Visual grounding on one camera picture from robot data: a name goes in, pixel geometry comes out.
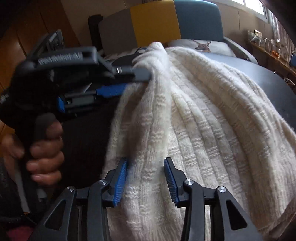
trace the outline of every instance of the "white knitted sweater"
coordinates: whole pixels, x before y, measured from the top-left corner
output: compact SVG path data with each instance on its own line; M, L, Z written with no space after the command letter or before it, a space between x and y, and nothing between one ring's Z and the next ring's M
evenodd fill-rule
M121 202L108 209L112 239L180 240L184 209L171 201L166 157L202 186L227 187L258 229L277 220L296 193L296 136L262 89L226 64L158 42L134 63L152 79L126 89L112 122L103 177L130 160Z

